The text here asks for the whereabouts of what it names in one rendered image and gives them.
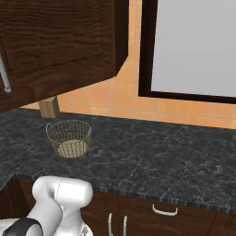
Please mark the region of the dark wood base cabinet door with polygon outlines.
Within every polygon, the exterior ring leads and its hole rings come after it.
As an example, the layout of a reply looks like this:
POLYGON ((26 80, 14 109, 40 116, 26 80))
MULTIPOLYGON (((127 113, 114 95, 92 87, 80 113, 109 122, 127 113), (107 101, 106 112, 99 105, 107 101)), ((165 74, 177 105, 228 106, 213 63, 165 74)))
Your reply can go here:
POLYGON ((154 214, 124 212, 121 217, 123 236, 124 216, 127 216, 127 236, 208 236, 214 216, 167 217, 154 214))
POLYGON ((218 212, 208 236, 236 236, 236 214, 218 212))
POLYGON ((82 218, 91 228, 93 236, 109 236, 110 213, 112 213, 112 234, 119 236, 117 195, 95 191, 89 205, 81 209, 82 218))

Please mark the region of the dark wood corner cabinet door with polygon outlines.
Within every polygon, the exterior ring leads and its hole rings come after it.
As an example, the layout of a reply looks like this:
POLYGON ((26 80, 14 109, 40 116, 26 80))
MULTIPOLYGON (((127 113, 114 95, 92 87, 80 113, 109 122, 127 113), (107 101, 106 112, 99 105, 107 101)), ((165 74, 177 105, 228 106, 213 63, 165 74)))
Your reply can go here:
POLYGON ((31 190, 34 181, 14 178, 0 190, 0 219, 26 217, 35 204, 31 190))

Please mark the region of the light wooden block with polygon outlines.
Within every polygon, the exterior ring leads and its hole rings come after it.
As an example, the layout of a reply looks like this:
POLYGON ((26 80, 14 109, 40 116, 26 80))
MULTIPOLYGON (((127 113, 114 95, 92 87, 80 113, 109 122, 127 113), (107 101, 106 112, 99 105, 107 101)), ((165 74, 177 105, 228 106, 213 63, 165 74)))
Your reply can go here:
POLYGON ((39 101, 39 107, 44 118, 56 118, 60 113, 56 96, 39 101))

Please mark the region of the dark framed window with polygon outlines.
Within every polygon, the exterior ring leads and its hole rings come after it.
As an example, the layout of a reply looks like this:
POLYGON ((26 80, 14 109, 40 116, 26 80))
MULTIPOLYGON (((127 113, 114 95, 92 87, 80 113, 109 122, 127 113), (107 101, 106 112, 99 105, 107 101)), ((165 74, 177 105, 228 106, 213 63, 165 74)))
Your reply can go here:
POLYGON ((143 0, 138 95, 236 104, 236 0, 143 0))

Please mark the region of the dark wood drawer front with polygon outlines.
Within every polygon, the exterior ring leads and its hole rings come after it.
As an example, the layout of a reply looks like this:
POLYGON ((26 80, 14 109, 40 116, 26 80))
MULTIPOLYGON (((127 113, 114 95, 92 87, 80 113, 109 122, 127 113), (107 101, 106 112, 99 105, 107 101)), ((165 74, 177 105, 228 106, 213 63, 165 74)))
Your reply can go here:
POLYGON ((130 196, 119 196, 125 236, 208 236, 216 213, 130 196))

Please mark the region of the dark wood wall cabinet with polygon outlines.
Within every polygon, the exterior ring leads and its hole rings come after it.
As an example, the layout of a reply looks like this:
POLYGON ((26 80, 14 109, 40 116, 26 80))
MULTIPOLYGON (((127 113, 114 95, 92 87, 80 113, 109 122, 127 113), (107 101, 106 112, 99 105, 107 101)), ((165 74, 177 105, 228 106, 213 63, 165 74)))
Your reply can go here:
POLYGON ((114 0, 115 74, 128 55, 129 0, 114 0))

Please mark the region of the dark wood wall cabinet door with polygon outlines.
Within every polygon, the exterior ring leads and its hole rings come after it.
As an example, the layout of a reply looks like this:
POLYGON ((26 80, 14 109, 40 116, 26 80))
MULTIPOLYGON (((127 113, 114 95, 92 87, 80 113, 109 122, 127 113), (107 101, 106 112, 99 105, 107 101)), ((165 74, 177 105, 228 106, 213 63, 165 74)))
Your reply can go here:
POLYGON ((114 0, 0 0, 0 112, 115 74, 114 0))

